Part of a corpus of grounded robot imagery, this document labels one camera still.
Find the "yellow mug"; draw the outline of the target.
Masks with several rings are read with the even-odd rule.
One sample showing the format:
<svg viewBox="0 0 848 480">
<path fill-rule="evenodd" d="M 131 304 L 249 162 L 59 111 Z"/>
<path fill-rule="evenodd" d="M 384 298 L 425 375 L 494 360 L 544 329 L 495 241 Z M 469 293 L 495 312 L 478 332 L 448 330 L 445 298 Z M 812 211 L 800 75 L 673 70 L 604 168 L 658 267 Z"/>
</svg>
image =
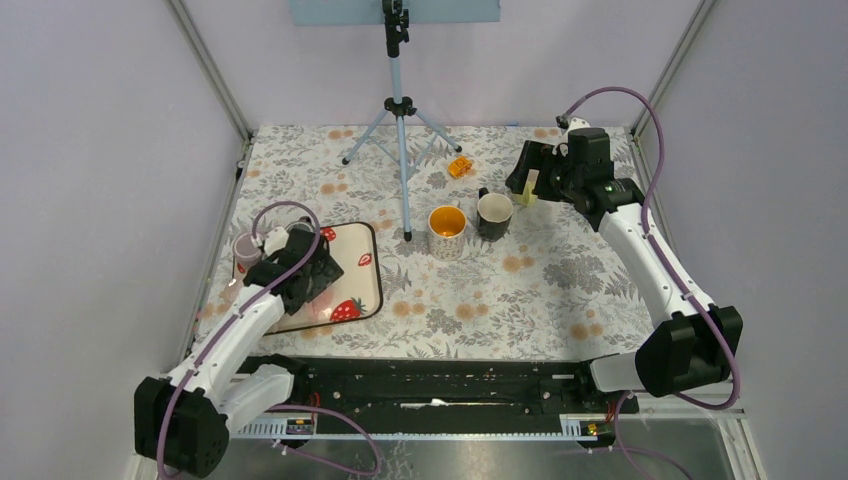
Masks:
<svg viewBox="0 0 848 480">
<path fill-rule="evenodd" d="M 535 192 L 538 176 L 539 171 L 536 169 L 530 169 L 527 173 L 524 187 L 520 195 L 520 203 L 526 207 L 532 207 L 538 199 Z"/>
</svg>

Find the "black mug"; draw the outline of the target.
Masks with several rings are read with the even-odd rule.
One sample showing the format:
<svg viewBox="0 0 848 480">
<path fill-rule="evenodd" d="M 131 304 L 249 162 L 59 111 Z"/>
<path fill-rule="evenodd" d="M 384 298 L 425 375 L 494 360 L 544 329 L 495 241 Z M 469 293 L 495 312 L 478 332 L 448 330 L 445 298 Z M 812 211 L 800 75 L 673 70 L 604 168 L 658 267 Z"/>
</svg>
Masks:
<svg viewBox="0 0 848 480">
<path fill-rule="evenodd" d="M 476 212 L 478 235 L 484 241 L 495 242 L 508 231 L 514 212 L 513 202 L 506 195 L 483 187 L 478 191 Z"/>
</svg>

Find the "floral mug orange inside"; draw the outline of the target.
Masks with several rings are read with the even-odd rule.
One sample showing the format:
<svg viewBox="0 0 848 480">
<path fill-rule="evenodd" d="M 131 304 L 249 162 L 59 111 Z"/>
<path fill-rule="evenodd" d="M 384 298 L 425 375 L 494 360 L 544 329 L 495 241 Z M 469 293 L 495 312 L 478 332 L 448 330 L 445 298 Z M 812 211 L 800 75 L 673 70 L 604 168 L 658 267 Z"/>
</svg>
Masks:
<svg viewBox="0 0 848 480">
<path fill-rule="evenodd" d="M 438 260 L 452 261 L 461 257 L 465 246 L 467 218 L 457 207 L 444 205 L 431 211 L 428 218 L 428 246 Z"/>
</svg>

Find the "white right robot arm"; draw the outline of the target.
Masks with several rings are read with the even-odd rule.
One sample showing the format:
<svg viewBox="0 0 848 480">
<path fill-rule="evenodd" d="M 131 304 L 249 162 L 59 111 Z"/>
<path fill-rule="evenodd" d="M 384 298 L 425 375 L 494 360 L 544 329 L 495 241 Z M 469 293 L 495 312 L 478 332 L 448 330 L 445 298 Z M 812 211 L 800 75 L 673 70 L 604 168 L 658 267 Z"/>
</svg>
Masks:
<svg viewBox="0 0 848 480">
<path fill-rule="evenodd" d="M 619 256 L 648 308 L 654 330 L 635 352 L 589 361 L 589 375 L 573 386 L 579 407 L 597 412 L 618 391 L 664 397 L 735 378 L 741 315 L 700 290 L 657 234 L 639 186 L 616 177 L 604 129 L 571 130 L 558 146 L 526 141 L 505 185 L 572 204 Z"/>
</svg>

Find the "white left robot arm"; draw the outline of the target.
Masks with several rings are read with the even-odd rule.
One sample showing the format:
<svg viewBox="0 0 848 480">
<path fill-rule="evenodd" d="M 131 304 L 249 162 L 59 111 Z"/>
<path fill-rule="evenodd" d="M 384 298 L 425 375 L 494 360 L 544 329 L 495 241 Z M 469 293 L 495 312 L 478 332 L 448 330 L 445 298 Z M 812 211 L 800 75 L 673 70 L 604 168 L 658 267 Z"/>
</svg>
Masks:
<svg viewBox="0 0 848 480">
<path fill-rule="evenodd" d="M 276 229 L 263 246 L 225 318 L 198 349 L 170 372 L 146 377 L 136 387 L 135 451 L 155 461 L 161 479 L 208 476 L 233 433 L 275 404 L 296 411 L 309 401 L 308 381 L 284 367 L 261 367 L 237 385 L 231 379 L 274 323 L 344 271 L 318 230 Z"/>
</svg>

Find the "pink mug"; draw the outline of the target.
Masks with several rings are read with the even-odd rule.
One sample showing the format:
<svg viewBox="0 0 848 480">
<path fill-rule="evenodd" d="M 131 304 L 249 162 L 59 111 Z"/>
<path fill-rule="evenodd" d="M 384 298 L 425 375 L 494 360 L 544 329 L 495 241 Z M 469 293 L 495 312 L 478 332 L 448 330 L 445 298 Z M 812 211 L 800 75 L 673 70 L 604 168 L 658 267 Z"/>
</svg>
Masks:
<svg viewBox="0 0 848 480">
<path fill-rule="evenodd" d="M 313 323 L 328 322 L 336 306 L 334 294 L 326 290 L 316 296 L 309 304 L 309 319 Z"/>
</svg>

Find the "grey mug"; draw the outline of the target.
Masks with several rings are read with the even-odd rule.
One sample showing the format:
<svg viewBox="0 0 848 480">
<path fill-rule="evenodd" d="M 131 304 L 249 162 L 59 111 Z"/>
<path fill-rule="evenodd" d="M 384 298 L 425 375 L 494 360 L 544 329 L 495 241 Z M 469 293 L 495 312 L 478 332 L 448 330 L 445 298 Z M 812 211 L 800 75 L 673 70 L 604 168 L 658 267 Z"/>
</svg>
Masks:
<svg viewBox="0 0 848 480">
<path fill-rule="evenodd" d="M 311 219 L 308 217 L 301 217 L 300 219 L 291 222 L 286 226 L 286 231 L 291 233 L 293 231 L 302 231 L 313 234 L 315 232 L 315 226 L 312 223 Z"/>
</svg>

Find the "strawberry print tray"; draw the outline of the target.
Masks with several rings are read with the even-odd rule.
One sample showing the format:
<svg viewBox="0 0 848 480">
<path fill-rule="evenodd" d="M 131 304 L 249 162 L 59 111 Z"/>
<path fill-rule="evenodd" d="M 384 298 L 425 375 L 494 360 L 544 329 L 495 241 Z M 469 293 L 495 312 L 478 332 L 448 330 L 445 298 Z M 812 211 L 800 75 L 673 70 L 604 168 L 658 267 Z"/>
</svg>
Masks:
<svg viewBox="0 0 848 480">
<path fill-rule="evenodd" d="M 306 303 L 294 315 L 286 315 L 282 299 L 271 294 L 271 290 L 298 269 L 305 262 L 305 259 L 299 261 L 267 287 L 245 286 L 243 280 L 247 273 L 243 276 L 234 276 L 239 288 L 233 292 L 235 296 L 232 298 L 232 304 L 225 316 L 229 318 L 238 315 L 241 305 L 256 294 L 260 294 L 261 298 L 251 305 L 252 311 L 259 310 L 266 317 L 269 317 L 272 311 L 267 306 L 275 304 L 277 306 L 276 311 L 282 314 L 279 321 L 267 331 L 268 334 L 361 320 L 378 312 L 383 305 L 383 293 L 373 228 L 367 223 L 351 222 L 323 227 L 321 234 L 329 242 L 332 258 L 344 270 L 344 275 L 327 289 L 333 292 L 336 303 L 328 322 L 313 323 L 310 321 L 308 312 L 310 302 Z M 286 227 L 277 227 L 266 233 L 257 232 L 252 235 L 254 243 L 264 252 L 261 259 L 263 260 L 286 244 L 289 232 L 286 231 Z"/>
</svg>

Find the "purple cup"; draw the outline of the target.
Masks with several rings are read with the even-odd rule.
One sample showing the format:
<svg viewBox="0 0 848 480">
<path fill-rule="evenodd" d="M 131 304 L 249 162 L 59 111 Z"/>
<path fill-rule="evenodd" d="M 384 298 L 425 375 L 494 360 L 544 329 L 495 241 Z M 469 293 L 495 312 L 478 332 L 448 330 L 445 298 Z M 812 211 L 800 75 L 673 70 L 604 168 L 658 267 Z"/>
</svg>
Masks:
<svg viewBox="0 0 848 480">
<path fill-rule="evenodd" d="M 234 276 L 245 275 L 264 255 L 262 249 L 254 243 L 254 237 L 250 232 L 244 232 L 237 236 L 232 243 L 231 250 Z"/>
</svg>

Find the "small orange toy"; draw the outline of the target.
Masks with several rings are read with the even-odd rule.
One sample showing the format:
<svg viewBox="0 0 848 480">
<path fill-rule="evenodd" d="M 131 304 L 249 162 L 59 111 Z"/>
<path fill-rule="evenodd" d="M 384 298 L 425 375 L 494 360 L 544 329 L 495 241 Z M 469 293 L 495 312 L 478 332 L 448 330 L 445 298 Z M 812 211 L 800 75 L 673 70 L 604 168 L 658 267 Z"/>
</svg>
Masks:
<svg viewBox="0 0 848 480">
<path fill-rule="evenodd" d="M 447 167 L 448 173 L 454 179 L 465 176 L 473 167 L 473 162 L 465 156 L 458 156 Z"/>
</svg>

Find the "floral tablecloth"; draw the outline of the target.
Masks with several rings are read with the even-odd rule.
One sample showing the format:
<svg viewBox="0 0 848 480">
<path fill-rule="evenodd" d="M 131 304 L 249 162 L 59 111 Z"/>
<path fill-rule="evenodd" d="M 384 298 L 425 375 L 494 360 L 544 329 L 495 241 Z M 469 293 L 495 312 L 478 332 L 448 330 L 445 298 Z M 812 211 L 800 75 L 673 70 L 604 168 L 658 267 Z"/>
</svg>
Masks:
<svg viewBox="0 0 848 480">
<path fill-rule="evenodd" d="M 451 148 L 423 127 L 407 131 L 421 155 L 403 202 L 394 162 L 395 131 L 377 129 L 359 148 L 355 126 L 263 126 L 242 177 L 228 238 L 298 216 L 298 201 L 321 225 L 361 221 L 376 237 L 382 296 L 369 317 L 342 325 L 272 334 L 256 353 L 288 356 L 584 360 L 636 349 L 651 333 L 649 313 L 613 249 L 570 206 L 518 207 L 507 235 L 484 242 L 474 228 L 462 257 L 428 250 L 427 219 L 441 205 L 469 220 L 481 188 L 500 192 L 525 141 L 556 144 L 556 128 L 452 127 L 473 163 L 465 177 L 447 170 Z"/>
</svg>

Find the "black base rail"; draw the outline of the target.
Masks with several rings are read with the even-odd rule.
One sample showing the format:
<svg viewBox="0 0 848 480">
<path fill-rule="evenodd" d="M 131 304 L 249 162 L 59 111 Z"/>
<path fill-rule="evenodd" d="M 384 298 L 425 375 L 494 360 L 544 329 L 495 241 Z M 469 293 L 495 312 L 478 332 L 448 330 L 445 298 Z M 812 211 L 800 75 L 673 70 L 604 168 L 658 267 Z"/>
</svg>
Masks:
<svg viewBox="0 0 848 480">
<path fill-rule="evenodd" d="M 635 400 L 598 390 L 585 362 L 253 356 L 294 375 L 290 405 L 326 408 L 372 435 L 541 436 L 564 417 L 603 423 Z"/>
</svg>

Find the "blue board on wall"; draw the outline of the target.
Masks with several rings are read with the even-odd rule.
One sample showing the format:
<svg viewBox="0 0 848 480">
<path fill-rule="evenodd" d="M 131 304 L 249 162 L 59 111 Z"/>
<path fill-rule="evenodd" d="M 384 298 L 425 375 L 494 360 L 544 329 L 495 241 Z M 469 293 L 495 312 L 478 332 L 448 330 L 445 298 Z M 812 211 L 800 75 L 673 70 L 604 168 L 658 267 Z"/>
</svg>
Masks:
<svg viewBox="0 0 848 480">
<path fill-rule="evenodd" d="M 380 25 L 390 14 L 412 24 L 486 23 L 502 11 L 498 0 L 292 0 L 288 8 L 296 26 Z"/>
</svg>

